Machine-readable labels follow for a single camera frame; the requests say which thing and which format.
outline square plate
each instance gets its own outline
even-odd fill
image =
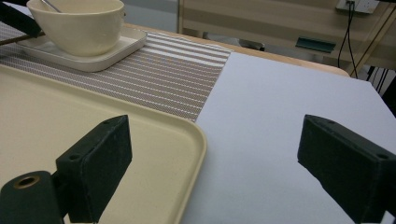
[[[78,57],[64,52],[45,35],[17,42],[27,54],[52,63],[75,68],[83,72],[98,72],[107,69],[126,56],[142,48],[147,33],[133,28],[122,27],[119,42],[105,54],[92,57]]]

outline white paper sheet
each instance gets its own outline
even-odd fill
[[[208,151],[183,223],[353,223],[297,162],[305,114],[396,153],[370,83],[233,53],[197,120]]]

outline white bowl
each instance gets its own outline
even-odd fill
[[[76,56],[106,53],[120,39],[124,4],[119,0],[49,0],[62,13],[40,0],[26,6],[46,36],[60,49]]]

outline tray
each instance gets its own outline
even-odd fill
[[[55,46],[45,35],[17,42],[27,54],[52,63],[75,68],[83,72],[98,72],[107,69],[126,56],[142,48],[147,33],[133,28],[122,27],[121,37],[116,46],[105,54],[93,57],[70,55]]]
[[[100,121],[127,114],[133,161],[100,223],[178,223],[206,153],[194,123],[0,65],[0,186],[55,160]]]

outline gray striped placemat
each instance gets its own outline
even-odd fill
[[[23,35],[0,22],[0,39]],[[31,57],[16,44],[0,46],[0,64],[195,121],[231,51],[148,33],[145,47],[96,73]]]

